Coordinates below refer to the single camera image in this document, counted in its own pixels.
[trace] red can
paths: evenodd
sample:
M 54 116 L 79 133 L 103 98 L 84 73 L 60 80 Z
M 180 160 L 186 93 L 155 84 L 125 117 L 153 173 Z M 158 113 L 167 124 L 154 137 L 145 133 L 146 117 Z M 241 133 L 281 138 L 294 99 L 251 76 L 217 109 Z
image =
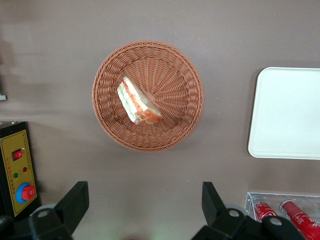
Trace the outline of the red can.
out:
M 320 240 L 320 226 L 293 201 L 281 203 L 280 211 L 290 218 L 307 240 Z
M 252 197 L 253 209 L 256 217 L 260 222 L 266 216 L 278 216 L 276 212 L 269 206 L 269 204 L 265 201 L 264 197 L 261 195 L 254 195 Z

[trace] emergency stop button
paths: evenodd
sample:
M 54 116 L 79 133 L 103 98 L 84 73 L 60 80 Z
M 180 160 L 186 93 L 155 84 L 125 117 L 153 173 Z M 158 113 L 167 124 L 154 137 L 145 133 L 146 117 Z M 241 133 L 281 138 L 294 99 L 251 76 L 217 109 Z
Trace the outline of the emergency stop button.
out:
M 31 200 L 36 195 L 36 188 L 34 186 L 25 186 L 21 193 L 21 198 L 23 200 Z
M 30 185 L 28 182 L 22 183 L 16 191 L 16 201 L 24 204 L 27 200 L 32 200 L 36 195 L 35 186 Z

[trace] sandwich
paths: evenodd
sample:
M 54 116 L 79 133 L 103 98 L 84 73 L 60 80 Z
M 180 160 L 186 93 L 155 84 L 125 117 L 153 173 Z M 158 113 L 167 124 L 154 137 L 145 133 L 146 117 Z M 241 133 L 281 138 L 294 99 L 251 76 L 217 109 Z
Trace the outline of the sandwich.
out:
M 160 111 L 128 77 L 123 78 L 117 88 L 117 93 L 133 123 L 140 126 L 151 126 L 163 118 Z

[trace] round wicker basket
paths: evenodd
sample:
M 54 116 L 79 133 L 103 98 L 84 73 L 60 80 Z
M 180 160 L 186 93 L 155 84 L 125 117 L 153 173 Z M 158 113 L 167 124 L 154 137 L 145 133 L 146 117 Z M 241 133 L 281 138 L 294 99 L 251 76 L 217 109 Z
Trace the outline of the round wicker basket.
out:
M 130 121 L 118 97 L 123 77 L 130 78 L 162 113 L 152 126 Z M 204 103 L 200 76 L 178 49 L 159 41 L 135 41 L 112 52 L 98 69 L 92 103 L 104 131 L 120 145 L 160 152 L 181 143 L 196 127 Z

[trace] red switch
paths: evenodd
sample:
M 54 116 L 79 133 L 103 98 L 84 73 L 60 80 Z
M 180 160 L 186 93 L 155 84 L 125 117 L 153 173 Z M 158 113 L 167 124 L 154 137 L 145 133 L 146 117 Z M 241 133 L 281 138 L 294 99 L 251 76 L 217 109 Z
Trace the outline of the red switch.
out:
M 23 200 L 31 200 L 36 195 L 36 188 L 34 186 L 25 186 L 21 193 L 21 198 Z
M 22 158 L 22 151 L 21 151 L 21 149 L 18 149 L 18 150 L 16 150 L 16 151 L 14 151 L 14 152 L 12 153 L 12 156 L 13 156 L 13 160 L 14 160 L 14 161 L 17 160 L 17 159 Z

